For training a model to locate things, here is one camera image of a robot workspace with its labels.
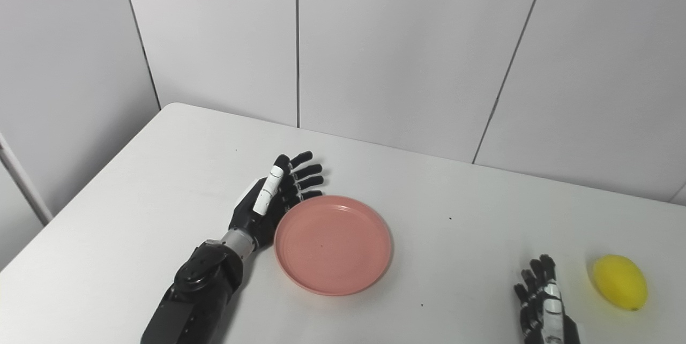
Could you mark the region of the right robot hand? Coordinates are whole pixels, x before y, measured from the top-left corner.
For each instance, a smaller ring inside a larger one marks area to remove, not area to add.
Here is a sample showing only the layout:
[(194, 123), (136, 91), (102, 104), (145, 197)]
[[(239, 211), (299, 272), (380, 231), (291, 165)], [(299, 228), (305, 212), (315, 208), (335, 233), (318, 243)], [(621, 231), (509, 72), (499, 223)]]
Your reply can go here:
[(577, 324), (566, 314), (551, 256), (531, 259), (521, 277), (513, 289), (524, 343), (581, 343)]

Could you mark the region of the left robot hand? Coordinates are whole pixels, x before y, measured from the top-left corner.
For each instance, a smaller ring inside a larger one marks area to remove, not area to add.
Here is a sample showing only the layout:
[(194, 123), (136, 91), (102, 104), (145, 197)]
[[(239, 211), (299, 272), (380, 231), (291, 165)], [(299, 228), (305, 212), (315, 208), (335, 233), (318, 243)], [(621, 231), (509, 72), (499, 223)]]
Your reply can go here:
[(257, 180), (238, 201), (225, 238), (241, 236), (255, 250), (274, 242), (285, 214), (298, 204), (323, 196), (323, 166), (314, 163), (312, 151), (294, 158), (277, 157), (267, 176)]

